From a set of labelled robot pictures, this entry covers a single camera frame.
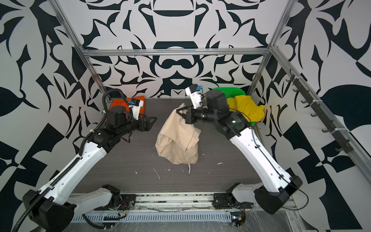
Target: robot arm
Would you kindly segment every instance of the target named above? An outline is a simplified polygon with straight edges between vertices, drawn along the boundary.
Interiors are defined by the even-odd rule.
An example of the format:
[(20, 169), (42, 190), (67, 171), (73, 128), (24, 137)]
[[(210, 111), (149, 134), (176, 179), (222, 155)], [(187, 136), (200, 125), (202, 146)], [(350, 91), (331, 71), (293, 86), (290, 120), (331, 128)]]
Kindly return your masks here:
[(180, 108), (177, 113), (187, 124), (198, 120), (213, 123), (243, 153), (263, 182), (254, 191), (257, 203), (266, 212), (275, 213), (302, 185), (301, 179), (291, 176), (280, 167), (261, 144), (245, 117), (240, 112), (230, 111), (224, 93), (213, 89), (201, 94), (196, 84), (188, 87), (185, 92), (194, 105)]
[[(112, 91), (118, 91), (123, 98), (126, 97), (119, 89), (109, 92)], [(39, 191), (29, 190), (23, 196), (27, 210), (16, 223), (13, 231), (19, 229), (27, 215), (47, 231), (57, 232), (62, 231), (73, 218), (90, 210), (101, 206), (116, 207), (120, 190), (110, 185), (104, 185), (78, 198), (69, 196), (88, 171), (120, 142), (122, 135), (131, 135), (134, 130), (149, 131), (157, 120), (156, 117), (139, 113), (143, 106), (141, 100), (132, 99), (128, 106), (129, 112), (123, 106), (114, 106), (109, 110), (105, 106), (105, 117), (96, 130), (92, 130), (84, 138), (79, 154)]]

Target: beige cloth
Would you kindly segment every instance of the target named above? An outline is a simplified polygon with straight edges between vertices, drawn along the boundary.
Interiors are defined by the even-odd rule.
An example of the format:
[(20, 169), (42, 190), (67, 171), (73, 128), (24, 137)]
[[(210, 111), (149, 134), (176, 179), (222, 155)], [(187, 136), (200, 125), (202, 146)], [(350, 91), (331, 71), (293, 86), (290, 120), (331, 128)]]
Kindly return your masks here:
[(198, 160), (198, 136), (201, 130), (173, 110), (157, 136), (156, 149), (159, 156), (173, 164), (194, 164)]

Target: orange cloth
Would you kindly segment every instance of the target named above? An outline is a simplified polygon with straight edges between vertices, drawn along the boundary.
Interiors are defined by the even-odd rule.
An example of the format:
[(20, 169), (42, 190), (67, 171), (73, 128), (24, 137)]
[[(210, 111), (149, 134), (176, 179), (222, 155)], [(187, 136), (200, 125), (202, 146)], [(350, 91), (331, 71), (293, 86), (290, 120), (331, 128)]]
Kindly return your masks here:
[[(144, 114), (144, 104), (145, 104), (144, 96), (138, 96), (138, 97), (135, 97), (135, 99), (138, 99), (138, 100), (142, 100), (143, 101), (143, 106), (140, 108), (139, 113), (140, 114)], [(125, 101), (123, 99), (114, 99), (114, 102), (111, 103), (110, 108), (112, 108), (113, 106), (116, 106), (116, 105), (121, 105), (121, 106), (126, 107), (126, 111), (129, 112), (129, 107), (125, 103)]]

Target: green basket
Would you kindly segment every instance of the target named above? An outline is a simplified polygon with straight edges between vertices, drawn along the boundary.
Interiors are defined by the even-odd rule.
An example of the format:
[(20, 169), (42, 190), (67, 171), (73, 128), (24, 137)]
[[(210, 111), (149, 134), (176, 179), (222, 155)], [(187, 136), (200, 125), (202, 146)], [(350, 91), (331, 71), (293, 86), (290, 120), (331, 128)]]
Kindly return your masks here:
[(240, 88), (236, 88), (236, 87), (221, 87), (221, 88), (214, 88), (214, 89), (218, 89), (222, 91), (226, 95), (227, 98), (234, 98), (235, 96), (246, 95), (245, 91), (243, 91)]

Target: gray table surface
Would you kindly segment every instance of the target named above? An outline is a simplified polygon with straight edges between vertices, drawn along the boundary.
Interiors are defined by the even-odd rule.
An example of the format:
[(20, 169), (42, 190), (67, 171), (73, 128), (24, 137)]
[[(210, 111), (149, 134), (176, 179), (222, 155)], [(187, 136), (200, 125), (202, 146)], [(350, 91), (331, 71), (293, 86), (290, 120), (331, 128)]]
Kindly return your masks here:
[(131, 143), (118, 143), (89, 171), (74, 192), (91, 192), (104, 184), (123, 192), (225, 191), (236, 182), (260, 182), (240, 150), (209, 123), (194, 124), (201, 134), (198, 161), (191, 165), (190, 174), (187, 164), (175, 165), (158, 156), (157, 135), (172, 110), (182, 103), (191, 105), (189, 99), (146, 99), (145, 113), (157, 117), (151, 131), (134, 131)]

